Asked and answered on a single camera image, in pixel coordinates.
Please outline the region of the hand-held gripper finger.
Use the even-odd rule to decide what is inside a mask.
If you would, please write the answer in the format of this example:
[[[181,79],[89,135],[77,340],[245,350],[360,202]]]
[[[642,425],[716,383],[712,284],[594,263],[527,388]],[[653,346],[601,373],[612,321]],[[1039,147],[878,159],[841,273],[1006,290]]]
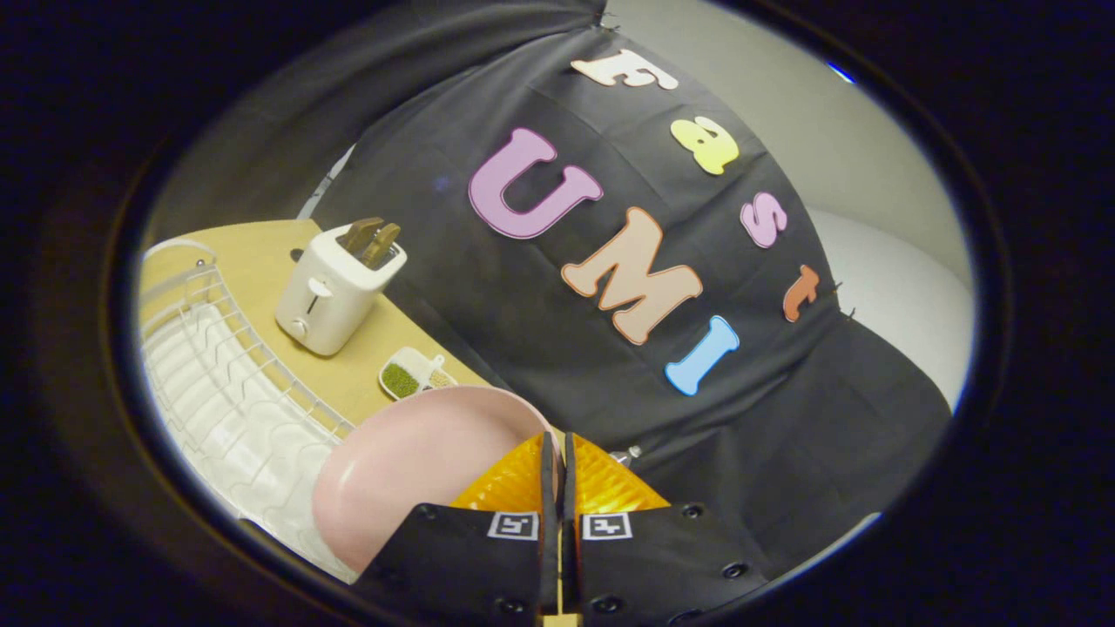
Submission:
[[[760,549],[709,505],[666,500],[575,433],[563,460],[564,607],[582,624],[696,624],[769,583]]]
[[[421,502],[352,590],[394,624],[540,624],[555,602],[555,446],[512,448],[458,503]]]

